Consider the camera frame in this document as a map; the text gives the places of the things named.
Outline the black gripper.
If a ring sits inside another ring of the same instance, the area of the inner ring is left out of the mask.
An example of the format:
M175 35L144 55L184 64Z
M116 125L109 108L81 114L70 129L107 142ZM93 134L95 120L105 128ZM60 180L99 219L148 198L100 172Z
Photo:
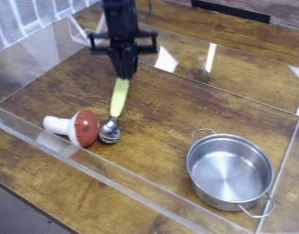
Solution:
M137 52L155 53L157 51L157 33L139 29L135 0L101 0L101 7L105 15L107 31L88 34L90 50L97 52L108 51L117 77L129 80L136 72ZM139 46L135 40L144 37L151 38L151 44Z

